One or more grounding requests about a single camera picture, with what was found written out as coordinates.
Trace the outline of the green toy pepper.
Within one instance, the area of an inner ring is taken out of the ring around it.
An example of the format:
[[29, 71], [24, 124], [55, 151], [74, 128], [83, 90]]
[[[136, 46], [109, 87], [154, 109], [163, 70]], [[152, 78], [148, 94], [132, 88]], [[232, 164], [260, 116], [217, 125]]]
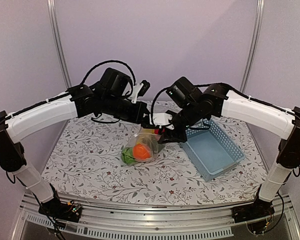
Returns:
[[150, 137], [150, 148], [154, 154], [158, 154], [165, 147], [164, 143], [159, 142], [160, 138], [160, 135], [155, 134]]

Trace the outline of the yellow toy pear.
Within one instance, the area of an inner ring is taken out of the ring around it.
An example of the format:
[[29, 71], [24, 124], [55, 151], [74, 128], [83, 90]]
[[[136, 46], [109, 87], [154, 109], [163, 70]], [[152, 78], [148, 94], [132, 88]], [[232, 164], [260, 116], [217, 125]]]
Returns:
[[156, 135], [156, 129], [150, 129], [150, 128], [143, 128], [141, 130], [141, 133], [142, 134], [145, 134], [145, 135]]

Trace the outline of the clear zip top bag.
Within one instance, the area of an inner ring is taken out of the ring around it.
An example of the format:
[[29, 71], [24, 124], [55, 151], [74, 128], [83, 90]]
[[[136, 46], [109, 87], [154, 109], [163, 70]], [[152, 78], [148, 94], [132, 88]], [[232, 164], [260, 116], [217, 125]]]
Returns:
[[122, 162], [126, 165], [134, 165], [154, 160], [165, 147], [164, 143], [159, 143], [160, 138], [159, 128], [141, 128], [122, 149], [120, 154]]

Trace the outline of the orange toy fruit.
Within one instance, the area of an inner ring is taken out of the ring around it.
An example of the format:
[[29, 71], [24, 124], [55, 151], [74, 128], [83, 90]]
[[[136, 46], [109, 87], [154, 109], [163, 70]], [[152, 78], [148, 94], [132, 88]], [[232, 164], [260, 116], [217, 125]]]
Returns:
[[144, 162], [152, 157], [151, 149], [142, 143], [138, 143], [132, 148], [132, 154], [136, 160], [141, 162]]

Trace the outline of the green toy watermelon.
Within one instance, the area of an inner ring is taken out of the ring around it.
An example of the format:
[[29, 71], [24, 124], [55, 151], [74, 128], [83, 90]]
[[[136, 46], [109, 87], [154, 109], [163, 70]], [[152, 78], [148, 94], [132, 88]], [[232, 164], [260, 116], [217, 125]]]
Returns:
[[121, 151], [121, 160], [123, 161], [123, 163], [125, 163], [127, 165], [132, 165], [137, 162], [133, 156], [133, 148], [132, 147], [125, 147]]

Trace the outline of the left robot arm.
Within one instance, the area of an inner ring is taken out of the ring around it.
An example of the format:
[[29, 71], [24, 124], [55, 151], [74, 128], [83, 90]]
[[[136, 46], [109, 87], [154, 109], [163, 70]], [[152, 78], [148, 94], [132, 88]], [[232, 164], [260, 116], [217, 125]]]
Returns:
[[149, 87], [148, 81], [134, 84], [128, 75], [109, 67], [91, 86], [81, 83], [23, 110], [0, 112], [0, 167], [18, 178], [53, 217], [60, 217], [64, 205], [54, 188], [25, 159], [21, 140], [56, 123], [90, 114], [107, 114], [140, 124], [149, 111], [137, 98]]

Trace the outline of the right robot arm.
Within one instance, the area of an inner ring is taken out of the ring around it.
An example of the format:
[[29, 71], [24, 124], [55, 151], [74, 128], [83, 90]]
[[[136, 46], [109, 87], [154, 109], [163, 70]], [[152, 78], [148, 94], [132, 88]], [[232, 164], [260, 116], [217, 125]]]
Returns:
[[166, 129], [161, 138], [166, 142], [186, 142], [186, 128], [212, 116], [240, 120], [280, 137], [276, 160], [248, 208], [252, 218], [259, 218], [293, 169], [300, 166], [300, 108], [282, 108], [255, 99], [226, 83], [209, 83], [204, 88], [201, 91], [200, 85], [192, 84], [186, 77], [179, 78], [163, 91], [181, 111], [152, 112], [150, 123]]

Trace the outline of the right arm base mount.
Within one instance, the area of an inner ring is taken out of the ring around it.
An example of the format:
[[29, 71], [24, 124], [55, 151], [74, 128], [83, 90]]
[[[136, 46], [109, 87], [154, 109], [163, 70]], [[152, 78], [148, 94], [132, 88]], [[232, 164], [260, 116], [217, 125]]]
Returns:
[[258, 195], [252, 203], [231, 209], [231, 216], [235, 223], [251, 221], [247, 224], [247, 229], [254, 235], [261, 235], [267, 231], [274, 213], [272, 202], [263, 201]]

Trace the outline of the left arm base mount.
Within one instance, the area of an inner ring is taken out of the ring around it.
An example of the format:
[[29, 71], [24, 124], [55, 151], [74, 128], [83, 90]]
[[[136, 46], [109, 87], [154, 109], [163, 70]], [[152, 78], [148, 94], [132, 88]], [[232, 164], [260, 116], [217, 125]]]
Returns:
[[62, 203], [56, 189], [49, 184], [53, 198], [46, 203], [41, 203], [38, 212], [48, 217], [78, 223], [82, 215], [82, 205], [74, 203], [71, 200], [68, 203]]

